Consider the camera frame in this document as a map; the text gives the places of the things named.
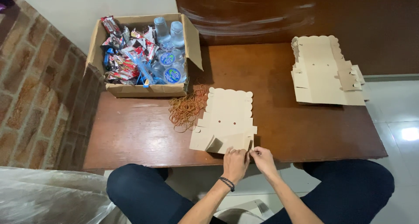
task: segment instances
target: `navy jeans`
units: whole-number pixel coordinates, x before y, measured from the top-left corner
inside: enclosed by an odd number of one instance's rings
[[[320,184],[301,200],[324,223],[370,223],[394,192],[391,173],[368,160],[303,163]],[[176,224],[194,205],[164,181],[168,170],[127,164],[114,170],[106,191],[133,224]],[[212,217],[211,224],[224,223]],[[283,208],[268,223],[291,223]]]

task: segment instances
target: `braided cord bracelet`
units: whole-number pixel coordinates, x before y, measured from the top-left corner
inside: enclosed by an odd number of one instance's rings
[[[229,179],[227,179],[225,177],[219,177],[218,179],[222,180],[228,186],[228,188],[230,188],[230,191],[231,192],[234,192],[234,184],[233,184],[233,182],[231,182]]]

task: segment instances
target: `cream cardboard cutout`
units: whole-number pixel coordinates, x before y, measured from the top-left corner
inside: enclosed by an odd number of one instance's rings
[[[291,71],[298,102],[365,105],[364,77],[346,61],[334,36],[294,37]]]
[[[190,149],[225,153],[228,147],[253,148],[252,92],[209,88],[207,107],[192,131]]]

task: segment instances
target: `hand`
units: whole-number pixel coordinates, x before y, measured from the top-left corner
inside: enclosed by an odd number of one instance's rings
[[[250,150],[250,155],[255,160],[259,171],[265,175],[268,181],[272,181],[274,178],[280,177],[275,167],[274,157],[269,149],[257,146],[254,151]]]
[[[249,167],[249,153],[245,149],[235,150],[229,147],[224,155],[224,173],[222,177],[229,179],[234,185],[243,179]]]

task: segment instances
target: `clear plastic sheet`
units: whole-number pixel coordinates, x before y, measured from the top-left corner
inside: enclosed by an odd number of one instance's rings
[[[115,205],[104,176],[0,167],[1,224],[97,224]]]

